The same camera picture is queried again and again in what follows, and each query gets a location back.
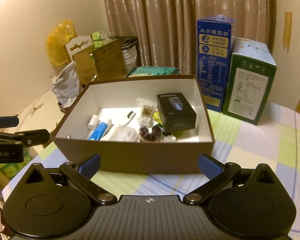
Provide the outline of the blue bottle white cap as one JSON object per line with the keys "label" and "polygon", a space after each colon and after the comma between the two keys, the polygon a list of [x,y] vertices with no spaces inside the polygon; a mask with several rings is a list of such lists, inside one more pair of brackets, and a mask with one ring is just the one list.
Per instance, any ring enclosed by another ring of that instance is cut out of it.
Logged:
{"label": "blue bottle white cap", "polygon": [[94,129],[93,133],[90,135],[88,140],[100,141],[104,136],[109,126],[112,124],[111,119],[102,120]]}

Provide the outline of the small white pill bottle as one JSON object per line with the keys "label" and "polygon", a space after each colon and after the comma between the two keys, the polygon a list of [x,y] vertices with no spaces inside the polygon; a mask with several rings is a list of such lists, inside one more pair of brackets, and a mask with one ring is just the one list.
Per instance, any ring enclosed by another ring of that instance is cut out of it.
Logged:
{"label": "small white pill bottle", "polygon": [[94,115],[91,117],[90,121],[88,122],[87,128],[88,128],[90,131],[94,131],[95,128],[97,127],[98,120],[99,120],[98,115],[94,114]]}

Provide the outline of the black product box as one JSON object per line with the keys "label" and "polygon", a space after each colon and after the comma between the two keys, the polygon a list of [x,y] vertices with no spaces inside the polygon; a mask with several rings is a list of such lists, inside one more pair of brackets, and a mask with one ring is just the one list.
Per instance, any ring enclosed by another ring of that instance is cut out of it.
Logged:
{"label": "black product box", "polygon": [[194,129],[197,114],[183,93],[157,95],[157,109],[166,132]]}

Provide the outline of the cotton swab bag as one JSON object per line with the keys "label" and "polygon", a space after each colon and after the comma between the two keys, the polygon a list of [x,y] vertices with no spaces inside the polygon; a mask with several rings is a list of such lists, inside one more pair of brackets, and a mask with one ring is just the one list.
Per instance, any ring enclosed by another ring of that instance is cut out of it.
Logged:
{"label": "cotton swab bag", "polygon": [[153,126],[153,114],[157,107],[152,101],[137,98],[137,106],[139,108],[138,124],[140,126],[152,127]]}

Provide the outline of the yellow snack packet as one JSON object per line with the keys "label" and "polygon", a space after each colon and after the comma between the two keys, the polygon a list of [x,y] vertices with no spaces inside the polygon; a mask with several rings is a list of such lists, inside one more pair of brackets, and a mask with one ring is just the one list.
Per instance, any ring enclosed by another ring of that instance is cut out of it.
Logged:
{"label": "yellow snack packet", "polygon": [[154,119],[157,123],[163,125],[162,120],[161,120],[161,117],[160,117],[160,113],[159,113],[158,111],[155,112],[155,113],[153,114],[153,119]]}

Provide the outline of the checkered tablecloth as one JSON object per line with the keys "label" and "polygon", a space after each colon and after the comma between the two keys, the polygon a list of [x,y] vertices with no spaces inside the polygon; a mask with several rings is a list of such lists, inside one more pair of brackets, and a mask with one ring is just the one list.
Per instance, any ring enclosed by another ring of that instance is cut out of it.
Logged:
{"label": "checkered tablecloth", "polygon": [[[269,102],[257,125],[215,111],[209,111],[209,117],[215,136],[212,156],[243,168],[268,164],[296,205],[296,219],[289,236],[300,239],[300,114]],[[207,178],[200,173],[138,175],[98,171],[92,180],[116,196],[184,196]]]}

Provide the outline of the dark brown hair scrunchie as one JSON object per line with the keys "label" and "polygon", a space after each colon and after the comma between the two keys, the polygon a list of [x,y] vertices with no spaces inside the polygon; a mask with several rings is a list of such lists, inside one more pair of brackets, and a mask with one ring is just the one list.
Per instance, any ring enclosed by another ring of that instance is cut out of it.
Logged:
{"label": "dark brown hair scrunchie", "polygon": [[162,129],[159,126],[153,126],[151,131],[147,127],[140,127],[139,140],[142,142],[158,142],[162,137]]}

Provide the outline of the white toothbrush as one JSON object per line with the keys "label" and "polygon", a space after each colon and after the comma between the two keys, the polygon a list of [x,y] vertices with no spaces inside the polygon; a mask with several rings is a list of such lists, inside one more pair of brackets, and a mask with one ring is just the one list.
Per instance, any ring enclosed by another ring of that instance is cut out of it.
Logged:
{"label": "white toothbrush", "polygon": [[130,111],[127,115],[127,121],[123,124],[124,126],[128,126],[130,122],[134,119],[136,113],[134,111]]}

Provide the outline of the yellow plastic bag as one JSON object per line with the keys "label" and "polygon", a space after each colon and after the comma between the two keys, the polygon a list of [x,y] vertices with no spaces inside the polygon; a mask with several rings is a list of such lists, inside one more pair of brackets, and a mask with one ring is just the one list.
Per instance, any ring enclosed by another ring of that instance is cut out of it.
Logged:
{"label": "yellow plastic bag", "polygon": [[74,23],[70,20],[62,21],[53,29],[46,40],[46,51],[49,61],[55,67],[65,67],[68,64],[68,52],[65,45],[77,37]]}

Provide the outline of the brown cardboard boxes stack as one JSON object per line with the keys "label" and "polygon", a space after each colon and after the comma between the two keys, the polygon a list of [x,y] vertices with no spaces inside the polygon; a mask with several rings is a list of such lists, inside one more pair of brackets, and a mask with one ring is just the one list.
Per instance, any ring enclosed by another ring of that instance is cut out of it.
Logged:
{"label": "brown cardboard boxes stack", "polygon": [[82,85],[87,85],[93,79],[117,79],[127,74],[118,39],[95,49],[91,36],[81,35],[73,38],[64,48],[70,61],[76,63],[75,70]]}

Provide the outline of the green white carton box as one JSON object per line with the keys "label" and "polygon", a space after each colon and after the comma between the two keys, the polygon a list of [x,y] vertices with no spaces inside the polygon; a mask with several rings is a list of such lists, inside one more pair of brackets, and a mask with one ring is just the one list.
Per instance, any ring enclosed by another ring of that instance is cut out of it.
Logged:
{"label": "green white carton box", "polygon": [[277,65],[266,44],[236,38],[223,114],[256,125],[264,110]]}

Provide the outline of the green book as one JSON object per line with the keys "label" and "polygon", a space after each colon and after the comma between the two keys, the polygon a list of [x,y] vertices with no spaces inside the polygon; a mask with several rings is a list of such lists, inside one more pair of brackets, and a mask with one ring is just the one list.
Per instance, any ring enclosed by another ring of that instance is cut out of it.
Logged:
{"label": "green book", "polygon": [[180,69],[172,67],[134,67],[125,77],[179,75]]}

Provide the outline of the white paper bag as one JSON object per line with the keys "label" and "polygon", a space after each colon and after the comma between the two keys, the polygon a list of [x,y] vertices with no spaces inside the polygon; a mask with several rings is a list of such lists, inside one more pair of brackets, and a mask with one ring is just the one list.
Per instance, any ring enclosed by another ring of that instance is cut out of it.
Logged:
{"label": "white paper bag", "polygon": [[121,45],[127,72],[140,65],[139,39],[137,36],[115,36]]}

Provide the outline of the blue milk carton box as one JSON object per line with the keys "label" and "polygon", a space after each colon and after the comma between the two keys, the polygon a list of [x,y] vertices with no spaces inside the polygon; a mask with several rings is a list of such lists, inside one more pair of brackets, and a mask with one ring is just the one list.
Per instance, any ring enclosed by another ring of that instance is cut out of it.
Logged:
{"label": "blue milk carton box", "polygon": [[208,109],[221,112],[236,20],[222,14],[197,20],[197,80]]}

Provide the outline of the beige curtain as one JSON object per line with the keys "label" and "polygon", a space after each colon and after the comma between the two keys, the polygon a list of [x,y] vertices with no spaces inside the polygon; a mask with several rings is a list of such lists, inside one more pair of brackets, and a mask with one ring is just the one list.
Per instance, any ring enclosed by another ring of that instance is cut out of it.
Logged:
{"label": "beige curtain", "polygon": [[196,72],[197,20],[222,14],[235,35],[274,46],[276,0],[104,0],[110,32],[136,36],[142,66]]}

